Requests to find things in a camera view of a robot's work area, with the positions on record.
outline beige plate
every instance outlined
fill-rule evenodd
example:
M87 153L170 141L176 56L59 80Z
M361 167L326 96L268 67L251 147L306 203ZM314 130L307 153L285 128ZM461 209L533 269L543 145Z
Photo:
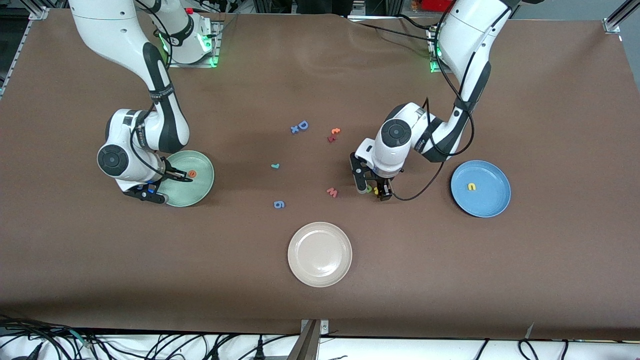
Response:
M340 281L351 266L351 243L339 227L328 222L303 226L289 244L289 267L309 286L325 288Z

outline metal frame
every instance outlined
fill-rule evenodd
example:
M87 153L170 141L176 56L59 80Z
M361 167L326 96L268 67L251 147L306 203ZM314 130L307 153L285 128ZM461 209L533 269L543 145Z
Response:
M0 88L0 100L2 100L2 96L4 95L4 90L6 89L6 86L9 84L11 74L13 73L13 68L15 68L15 64L18 62L18 56L20 56L20 53L22 52L22 46L24 46L24 42L27 41L27 35L29 34L29 30L31 30L32 25L33 25L33 20L30 20L29 24L27 24L27 28L24 30L24 34L22 36L22 39L20 40L20 45L18 45L18 50L15 52L15 55L13 56L13 60L11 61L11 67L9 67L9 71L6 73L6 79L4 79L2 87Z
M63 8L64 0L20 0L31 15L29 20L44 20L47 18L48 8Z
M615 34L620 32L620 24L626 20L629 15L633 14L640 7L640 0L625 0L616 11L611 15L602 19L602 26L604 31L608 34Z
M293 349L287 356L287 360L316 360L321 330L322 320L308 320L302 333L298 336L296 344L293 345Z

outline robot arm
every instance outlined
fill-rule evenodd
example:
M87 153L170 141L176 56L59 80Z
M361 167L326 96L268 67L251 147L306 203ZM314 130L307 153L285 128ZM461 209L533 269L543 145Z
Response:
M98 165L125 194L162 203L161 195L147 191L149 184L159 186L167 177L189 181L184 172L173 169L154 152L177 152L189 141L189 126L162 56L142 33L132 0L70 0L70 6L84 43L101 57L138 75L155 105L151 113L116 111L107 124Z
M414 103L393 109L376 139L365 139L352 154L351 167L359 192L366 191L367 180L376 180L382 193L380 199L389 199L391 194L386 180L402 170L411 148L431 162L443 162L456 152L469 116L489 78L489 52L493 41L518 2L457 0L454 3L437 34L442 60L461 84L460 98L456 97L449 121L444 122ZM368 171L373 174L366 178L364 174Z

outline plate rim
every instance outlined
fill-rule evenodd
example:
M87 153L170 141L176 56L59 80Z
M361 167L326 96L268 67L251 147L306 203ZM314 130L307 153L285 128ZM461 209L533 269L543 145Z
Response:
M459 172L461 172L464 169L460 169L462 166L472 166L476 163L483 163L483 164L488 164L489 166L493 167L495 170L499 171L499 174L502 175L502 177L504 178L505 182L506 182L506 189L507 191L507 201L504 204L504 206L500 209L500 211L496 212L496 213L491 213L491 215L478 215L475 214L471 211L469 211L468 209L466 209L464 206L462 206L460 204L460 200L459 198L456 197L456 192L454 191L454 186L453 186L453 182L456 179L456 174L459 174ZM502 171L502 169L500 169L496 164L490 163L489 161L486 160L480 160L480 159L474 159L474 160L468 160L465 161L464 163L458 165L458 167L456 167L456 170L454 170L453 174L451 175L451 183L449 185L449 188L451 189L451 195L453 196L453 199L456 201L456 204L467 214L472 215L474 217L478 217L478 218L492 218L492 217L496 217L498 215L500 215L502 212L504 212L504 210L507 210L507 208L509 207L509 204L511 203L511 183L509 182L509 178L507 177L507 175L504 173L504 171Z
M292 262L294 261L293 259L293 254L294 254L294 250L296 248L295 244L297 243L297 241L294 241L296 239L296 237L299 234L307 233L308 231L306 231L306 229L308 227L312 227L314 225L328 225L336 230L338 230L338 232L344 236L344 239L346 240L344 243L347 245L347 255L348 255L348 263L346 268L344 269L344 272L342 275L340 275L338 278L336 278L336 280L332 281L331 283L327 283L327 284L310 284L307 281L304 281L303 279L301 279L298 274L296 273L296 271L294 270L293 266L291 266ZM299 280L300 282L302 282L303 284L307 285L307 286L311 286L313 288L327 288L329 286L335 285L338 282L340 282L349 272L349 269L351 268L351 264L353 262L353 248L351 246L351 240L349 240L349 236L347 236L347 234L337 225L332 224L330 222L324 222L324 221L317 221L317 222L310 222L309 224L306 224L302 227L300 227L294 234L293 236L291 236L291 240L289 241L289 246L287 249L287 262L289 264L289 269L291 270L291 272L293 273L293 276L295 276L295 278L297 280Z

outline brown table cover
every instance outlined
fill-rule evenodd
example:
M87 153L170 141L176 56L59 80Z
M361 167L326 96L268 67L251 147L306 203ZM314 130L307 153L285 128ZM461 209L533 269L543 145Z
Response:
M202 202L172 208L123 196L95 161L111 114L149 106L142 80L91 52L68 11L34 24L0 101L0 310L78 327L284 333L328 318L343 335L521 338L535 322L538 338L639 336L640 97L599 22L509 21L473 145L411 202L358 194L348 156L403 102L428 94L449 118L424 42L334 15L240 15L223 38L217 69L170 71L186 149L216 169ZM509 178L495 218L451 197L471 159ZM413 152L405 169L401 196L437 165ZM353 246L329 288L287 264L316 221Z

